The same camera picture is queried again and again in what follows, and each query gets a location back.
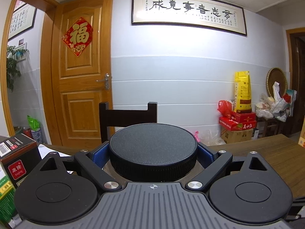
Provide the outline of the brown cardboard box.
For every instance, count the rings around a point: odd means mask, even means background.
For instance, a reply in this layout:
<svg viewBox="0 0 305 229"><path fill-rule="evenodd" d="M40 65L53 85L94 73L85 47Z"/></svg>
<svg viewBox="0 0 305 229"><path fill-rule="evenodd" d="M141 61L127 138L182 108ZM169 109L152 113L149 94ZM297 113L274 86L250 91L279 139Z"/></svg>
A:
<svg viewBox="0 0 305 229"><path fill-rule="evenodd" d="M227 144L250 141L252 139L253 129L241 131L229 131L221 127L221 139Z"/></svg>

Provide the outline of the dark wooden chair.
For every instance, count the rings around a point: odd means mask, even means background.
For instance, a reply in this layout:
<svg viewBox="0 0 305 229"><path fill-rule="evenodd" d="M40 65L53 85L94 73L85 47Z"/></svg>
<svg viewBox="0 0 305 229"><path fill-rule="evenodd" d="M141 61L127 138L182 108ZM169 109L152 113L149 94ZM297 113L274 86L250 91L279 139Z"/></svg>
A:
<svg viewBox="0 0 305 229"><path fill-rule="evenodd" d="M147 110L111 110L108 102L99 103L101 142L109 141L110 127L128 127L141 123L157 123L157 102L148 102Z"/></svg>

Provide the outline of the red gift box lower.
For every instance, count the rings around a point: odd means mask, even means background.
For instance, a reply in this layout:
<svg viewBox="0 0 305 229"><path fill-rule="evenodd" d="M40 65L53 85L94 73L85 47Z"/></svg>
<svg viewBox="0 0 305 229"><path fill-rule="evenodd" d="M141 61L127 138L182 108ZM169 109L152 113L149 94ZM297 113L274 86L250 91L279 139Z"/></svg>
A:
<svg viewBox="0 0 305 229"><path fill-rule="evenodd" d="M251 122L236 122L232 119L229 119L227 117L220 117L219 118L219 124L224 127L226 130L229 131L242 131L242 130L250 130L254 129L257 125L257 121L251 121Z"/></svg>

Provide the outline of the red plastic bag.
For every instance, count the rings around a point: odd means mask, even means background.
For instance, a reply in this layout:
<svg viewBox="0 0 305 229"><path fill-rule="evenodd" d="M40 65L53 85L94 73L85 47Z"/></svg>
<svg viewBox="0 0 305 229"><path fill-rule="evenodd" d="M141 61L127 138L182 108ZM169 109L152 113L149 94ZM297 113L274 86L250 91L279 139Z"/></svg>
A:
<svg viewBox="0 0 305 229"><path fill-rule="evenodd" d="M220 100L218 102L218 108L217 110L220 112L220 114L223 117L231 118L232 116L232 103L227 100Z"/></svg>

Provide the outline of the white paper sheets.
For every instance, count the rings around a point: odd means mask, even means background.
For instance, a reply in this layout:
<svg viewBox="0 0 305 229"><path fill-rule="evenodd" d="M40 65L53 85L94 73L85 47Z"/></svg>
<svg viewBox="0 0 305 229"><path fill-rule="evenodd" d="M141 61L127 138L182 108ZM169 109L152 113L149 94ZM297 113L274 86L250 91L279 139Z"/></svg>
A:
<svg viewBox="0 0 305 229"><path fill-rule="evenodd" d="M64 154L63 152L58 152L57 150L48 148L46 145L43 145L43 144L39 144L38 150L39 150L39 154L40 154L42 160L51 152L58 153L60 157L70 157L70 155L68 155L68 154ZM57 170L55 160L48 160L43 165L43 167L40 169L40 171L50 171L50 170Z"/></svg>

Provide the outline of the red gift box upper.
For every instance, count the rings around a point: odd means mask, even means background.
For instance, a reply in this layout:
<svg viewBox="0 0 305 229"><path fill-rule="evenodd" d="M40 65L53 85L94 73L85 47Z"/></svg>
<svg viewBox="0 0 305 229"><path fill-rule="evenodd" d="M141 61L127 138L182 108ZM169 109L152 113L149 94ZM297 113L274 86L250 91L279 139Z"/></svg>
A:
<svg viewBox="0 0 305 229"><path fill-rule="evenodd" d="M252 122L256 120L256 114L254 112L250 113L236 113L234 111L231 112L232 120L238 123Z"/></svg>

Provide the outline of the yellow tall bag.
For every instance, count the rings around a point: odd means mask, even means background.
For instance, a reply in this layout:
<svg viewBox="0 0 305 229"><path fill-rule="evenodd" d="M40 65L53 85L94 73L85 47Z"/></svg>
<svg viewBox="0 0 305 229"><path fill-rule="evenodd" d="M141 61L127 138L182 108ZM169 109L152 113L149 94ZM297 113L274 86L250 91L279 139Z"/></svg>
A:
<svg viewBox="0 0 305 229"><path fill-rule="evenodd" d="M234 111L236 113L252 112L252 95L249 71L235 72Z"/></svg>

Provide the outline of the black carton red label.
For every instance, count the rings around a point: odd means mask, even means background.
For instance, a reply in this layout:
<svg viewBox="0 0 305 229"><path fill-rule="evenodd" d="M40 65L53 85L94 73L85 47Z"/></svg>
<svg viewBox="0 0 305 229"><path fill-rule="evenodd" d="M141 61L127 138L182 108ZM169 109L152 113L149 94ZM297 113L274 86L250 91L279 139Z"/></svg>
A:
<svg viewBox="0 0 305 229"><path fill-rule="evenodd" d="M25 134L1 140L1 164L15 188L41 160L37 142Z"/></svg>

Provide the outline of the wooden door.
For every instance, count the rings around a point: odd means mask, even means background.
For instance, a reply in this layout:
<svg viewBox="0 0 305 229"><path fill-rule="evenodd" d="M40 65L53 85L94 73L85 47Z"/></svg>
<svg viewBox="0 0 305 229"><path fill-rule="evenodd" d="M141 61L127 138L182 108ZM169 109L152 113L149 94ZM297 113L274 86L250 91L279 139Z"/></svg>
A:
<svg viewBox="0 0 305 229"><path fill-rule="evenodd" d="M75 149L100 145L99 103L112 105L111 25L113 0L75 0L60 4L55 12L52 34L52 89L60 142ZM92 41L77 57L62 41L62 36L80 17L92 28Z"/></svg>

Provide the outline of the pile of white plastic bags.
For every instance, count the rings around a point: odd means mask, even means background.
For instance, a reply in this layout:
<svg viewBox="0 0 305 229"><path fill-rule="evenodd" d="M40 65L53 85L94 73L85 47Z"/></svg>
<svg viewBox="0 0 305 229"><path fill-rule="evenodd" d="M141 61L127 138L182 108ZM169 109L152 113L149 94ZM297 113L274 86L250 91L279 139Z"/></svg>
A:
<svg viewBox="0 0 305 229"><path fill-rule="evenodd" d="M288 117L293 116L294 103L297 97L296 90L287 90L280 96L280 84L274 82L272 86L273 97L261 94L260 101L255 105L255 113L258 118L275 118L281 122L286 122Z"/></svg>

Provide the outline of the green carton box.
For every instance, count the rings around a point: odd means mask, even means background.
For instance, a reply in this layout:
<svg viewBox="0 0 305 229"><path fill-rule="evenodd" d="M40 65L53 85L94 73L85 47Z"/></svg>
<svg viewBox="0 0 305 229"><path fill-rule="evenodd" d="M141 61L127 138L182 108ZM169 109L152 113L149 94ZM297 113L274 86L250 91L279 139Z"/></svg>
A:
<svg viewBox="0 0 305 229"><path fill-rule="evenodd" d="M14 193L15 187L11 180L7 176L3 166L1 165L1 177L0 177L0 212L1 212L1 224L8 224L12 217L16 214L16 208L14 205Z"/></svg>

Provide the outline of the round woven bamboo basket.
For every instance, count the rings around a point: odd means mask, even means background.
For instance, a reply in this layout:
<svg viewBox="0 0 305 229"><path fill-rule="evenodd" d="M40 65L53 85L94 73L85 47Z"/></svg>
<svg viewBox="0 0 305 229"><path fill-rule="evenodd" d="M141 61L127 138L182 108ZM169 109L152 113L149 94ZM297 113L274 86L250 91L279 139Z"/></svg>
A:
<svg viewBox="0 0 305 229"><path fill-rule="evenodd" d="M282 69L278 67L271 68L267 73L266 90L269 97L274 96L272 87L275 82L279 83L279 95L283 97L283 95L286 94L288 85L287 85L287 79L285 73L283 72Z"/></svg>

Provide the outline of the red fu door decoration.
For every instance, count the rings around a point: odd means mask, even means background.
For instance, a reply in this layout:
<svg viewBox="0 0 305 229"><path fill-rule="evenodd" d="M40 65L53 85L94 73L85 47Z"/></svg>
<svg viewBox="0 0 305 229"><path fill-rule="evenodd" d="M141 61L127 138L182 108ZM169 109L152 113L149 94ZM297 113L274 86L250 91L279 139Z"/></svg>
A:
<svg viewBox="0 0 305 229"><path fill-rule="evenodd" d="M93 28L91 24L80 17L62 36L64 44L79 57L92 41Z"/></svg>

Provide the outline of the green potted plant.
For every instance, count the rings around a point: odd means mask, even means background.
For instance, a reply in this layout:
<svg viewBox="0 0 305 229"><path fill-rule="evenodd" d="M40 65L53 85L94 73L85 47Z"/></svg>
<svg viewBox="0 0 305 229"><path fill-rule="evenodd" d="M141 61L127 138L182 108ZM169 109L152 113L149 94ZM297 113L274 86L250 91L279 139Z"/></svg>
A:
<svg viewBox="0 0 305 229"><path fill-rule="evenodd" d="M7 59L6 59L6 82L7 88L14 91L14 79L20 77L21 73L18 67L18 61L15 58L16 54L15 46L7 46Z"/></svg>

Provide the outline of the small framed picture hallway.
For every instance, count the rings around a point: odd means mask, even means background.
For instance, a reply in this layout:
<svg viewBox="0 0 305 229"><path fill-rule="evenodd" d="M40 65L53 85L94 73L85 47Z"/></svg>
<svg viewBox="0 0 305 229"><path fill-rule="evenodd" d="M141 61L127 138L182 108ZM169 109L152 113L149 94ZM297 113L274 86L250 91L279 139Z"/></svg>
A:
<svg viewBox="0 0 305 229"><path fill-rule="evenodd" d="M19 45L18 47L16 47L16 54L15 54L15 58L17 61L23 61L26 60L26 56L27 56L27 43L23 43L21 45Z"/></svg>

